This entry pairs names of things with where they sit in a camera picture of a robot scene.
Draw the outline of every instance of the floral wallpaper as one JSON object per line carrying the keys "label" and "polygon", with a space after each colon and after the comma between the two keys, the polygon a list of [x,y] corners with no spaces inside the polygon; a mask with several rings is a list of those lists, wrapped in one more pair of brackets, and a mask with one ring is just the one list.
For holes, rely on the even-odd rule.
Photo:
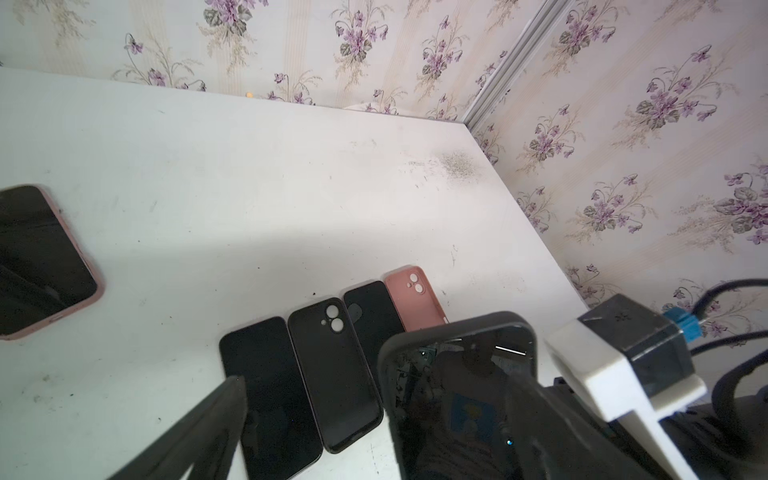
{"label": "floral wallpaper", "polygon": [[[572,2],[472,132],[586,304],[768,276],[768,3]],[[725,293],[696,344],[768,327]],[[711,388],[764,340],[695,358]],[[741,394],[765,385],[757,371]]]}
{"label": "floral wallpaper", "polygon": [[460,121],[543,2],[8,0],[0,62]]}

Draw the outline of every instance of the blue connector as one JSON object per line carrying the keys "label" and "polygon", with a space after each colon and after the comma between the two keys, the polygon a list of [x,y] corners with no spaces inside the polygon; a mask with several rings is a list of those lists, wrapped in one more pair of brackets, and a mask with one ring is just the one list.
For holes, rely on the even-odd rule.
{"label": "blue connector", "polygon": [[699,319],[679,306],[673,306],[664,313],[664,316],[675,322],[683,330],[686,342],[691,343],[701,336]]}

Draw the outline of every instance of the table surface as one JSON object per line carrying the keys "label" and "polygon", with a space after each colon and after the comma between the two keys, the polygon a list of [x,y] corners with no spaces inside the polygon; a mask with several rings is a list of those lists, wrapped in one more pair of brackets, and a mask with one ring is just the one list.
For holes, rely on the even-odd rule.
{"label": "table surface", "polygon": [[[106,478],[223,381],[224,334],[404,265],[451,321],[586,311],[463,124],[8,68],[0,105],[0,188],[46,187],[105,278],[0,342],[0,478]],[[299,478],[377,475],[386,419]]]}

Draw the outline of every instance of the phone screen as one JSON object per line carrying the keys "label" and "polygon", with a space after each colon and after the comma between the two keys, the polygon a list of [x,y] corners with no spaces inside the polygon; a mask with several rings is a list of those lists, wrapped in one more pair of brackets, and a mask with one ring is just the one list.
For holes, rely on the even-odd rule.
{"label": "phone screen", "polygon": [[535,375],[534,351],[529,330],[507,326],[388,356],[385,402],[404,479],[517,478],[505,387],[511,372]]}
{"label": "phone screen", "polygon": [[0,336],[77,305],[97,289],[40,189],[0,192]]}
{"label": "phone screen", "polygon": [[243,444],[251,480],[285,480],[323,452],[285,320],[274,317],[227,334],[224,372],[245,378]]}

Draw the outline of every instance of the purple flower pattern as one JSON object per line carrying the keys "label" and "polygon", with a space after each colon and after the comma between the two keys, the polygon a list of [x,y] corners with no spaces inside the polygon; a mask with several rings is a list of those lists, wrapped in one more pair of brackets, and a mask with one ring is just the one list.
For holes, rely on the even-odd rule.
{"label": "purple flower pattern", "polygon": [[[582,242],[591,240],[592,235],[599,239],[601,232],[616,230],[616,227],[626,227],[629,233],[643,228],[638,219],[645,218],[646,214],[655,216],[656,212],[642,203],[648,198],[648,185],[638,188],[635,179],[637,174],[628,175],[616,184],[597,182],[591,196],[593,204],[583,210],[577,209],[576,217],[568,221],[576,223],[579,230],[565,237]],[[630,187],[628,180],[631,180],[633,187]]]}
{"label": "purple flower pattern", "polygon": [[426,116],[430,120],[456,121],[456,118],[458,118],[458,108],[453,104],[453,96],[448,98],[447,95],[443,94],[437,100],[437,105],[428,111]]}
{"label": "purple flower pattern", "polygon": [[389,94],[385,94],[384,90],[374,90],[373,100],[366,105],[366,111],[384,115],[399,115],[397,100],[407,94],[402,88],[395,88]]}
{"label": "purple flower pattern", "polygon": [[314,105],[315,102],[310,97],[310,89],[307,85],[316,87],[322,78],[316,75],[310,75],[310,71],[305,71],[295,81],[291,81],[290,76],[284,73],[275,74],[275,84],[278,93],[274,90],[266,94],[267,100],[286,101],[294,104]]}
{"label": "purple flower pattern", "polygon": [[[736,88],[732,84],[714,80],[716,75],[727,68],[722,67],[722,61],[716,65],[709,62],[707,52],[711,48],[711,45],[707,45],[690,54],[680,67],[655,68],[657,76],[650,80],[646,89],[650,97],[637,104],[634,111],[627,108],[627,118],[616,123],[616,127],[626,128],[627,133],[613,145],[630,149],[636,144],[647,146],[648,134],[658,137],[662,127],[677,123],[681,117],[687,118],[696,113],[698,121],[705,121],[712,116],[717,106],[703,103],[707,99],[707,92],[713,91],[715,98],[719,98],[723,91],[735,91]],[[700,68],[695,64],[705,60],[708,63],[707,69],[698,74]]]}
{"label": "purple flower pattern", "polygon": [[551,50],[545,59],[551,60],[551,67],[545,75],[558,76],[568,73],[568,64],[575,61],[576,55],[592,45],[598,39],[607,42],[616,33],[612,24],[619,18],[619,12],[626,12],[626,7],[616,7],[614,0],[604,0],[601,7],[590,0],[581,0],[569,11],[565,19],[566,30],[560,37],[552,40]]}
{"label": "purple flower pattern", "polygon": [[584,140],[584,135],[573,129],[577,123],[576,114],[569,112],[569,107],[568,104],[563,105],[557,114],[538,118],[534,129],[536,137],[523,145],[523,151],[518,155],[518,159],[525,161],[518,171],[530,174],[548,158],[560,154],[568,158],[574,153],[573,144],[578,138]]}
{"label": "purple flower pattern", "polygon": [[498,163],[498,156],[505,150],[498,143],[498,132],[495,130],[494,124],[490,124],[483,130],[482,134],[475,136],[475,141],[491,165],[496,165]]}
{"label": "purple flower pattern", "polygon": [[528,221],[539,233],[549,230],[548,222],[554,218],[554,214],[547,209],[551,196],[544,193],[544,187],[534,189],[532,194],[518,192],[516,200],[520,210],[523,210]]}
{"label": "purple flower pattern", "polygon": [[456,20],[450,21],[446,15],[438,25],[437,32],[431,38],[424,40],[426,45],[422,50],[422,59],[426,61],[421,74],[416,75],[416,90],[422,91],[421,98],[432,95],[435,84],[448,66],[458,62],[462,57],[461,49],[467,35],[459,35],[461,29]]}
{"label": "purple flower pattern", "polygon": [[345,89],[359,83],[363,76],[362,68],[368,65],[366,58],[373,49],[373,44],[377,40],[386,40],[389,26],[382,24],[386,12],[392,12],[392,8],[389,5],[374,6],[373,0],[366,0],[365,12],[352,12],[347,0],[342,8],[331,13],[331,16],[339,17],[334,23],[334,28],[336,36],[341,37],[343,41],[339,46],[339,53],[335,56],[336,63],[339,64],[336,78],[344,72],[349,74]]}
{"label": "purple flower pattern", "polygon": [[[694,304],[701,298],[707,289],[698,283],[689,279],[680,279],[680,285],[675,289],[672,297],[674,300],[665,303],[661,307],[662,312],[667,312],[675,306],[690,312]],[[747,297],[739,290],[728,292],[712,302],[703,315],[701,323],[701,334],[704,338],[713,339],[733,336],[740,333],[748,333],[753,330],[752,320],[748,315],[754,311],[753,304],[757,300],[757,295]]]}
{"label": "purple flower pattern", "polygon": [[727,252],[731,252],[737,235],[744,235],[747,245],[768,244],[768,165],[758,157],[752,167],[751,171],[723,176],[725,184],[733,187],[729,197],[701,200],[678,211],[690,215],[699,210],[703,216],[689,217],[672,234],[695,233],[695,238],[687,244],[708,248],[719,243]]}
{"label": "purple flower pattern", "polygon": [[[263,6],[268,6],[267,0],[258,0]],[[227,73],[232,73],[235,67],[245,67],[246,58],[251,54],[246,41],[253,41],[248,34],[247,22],[253,18],[252,10],[256,7],[254,0],[205,0],[208,5],[203,10],[203,19],[207,27],[198,25],[200,33],[208,37],[208,56],[213,56],[214,50],[229,49],[230,63]]]}
{"label": "purple flower pattern", "polygon": [[593,263],[590,263],[585,270],[586,272],[580,274],[580,269],[569,266],[565,269],[565,273],[571,280],[571,284],[590,308],[610,298],[619,290],[614,284],[603,283],[598,279],[600,270]]}
{"label": "purple flower pattern", "polygon": [[507,51],[504,50],[499,56],[496,61],[493,61],[490,65],[486,65],[483,72],[480,74],[477,80],[475,80],[475,83],[479,85],[477,93],[472,95],[469,100],[466,103],[466,106],[468,107],[469,104],[472,103],[473,100],[475,100],[480,93],[482,92],[483,87],[485,86],[486,82],[488,82],[489,78],[493,75],[493,72],[496,71],[496,68],[498,68],[499,65],[501,65],[502,60],[504,57],[507,56]]}
{"label": "purple flower pattern", "polygon": [[[172,87],[189,90],[196,87],[198,91],[205,91],[205,82],[191,80],[188,75],[194,75],[192,67],[200,65],[200,62],[191,58],[182,61],[172,61],[171,49],[162,48],[154,36],[150,35],[151,46],[144,47],[144,43],[136,41],[130,33],[125,34],[125,50],[130,63],[112,74],[112,79],[126,78],[134,83],[153,85],[155,87]],[[146,72],[142,71],[134,61],[136,55],[144,55],[144,51],[150,55],[147,63],[153,65]]]}

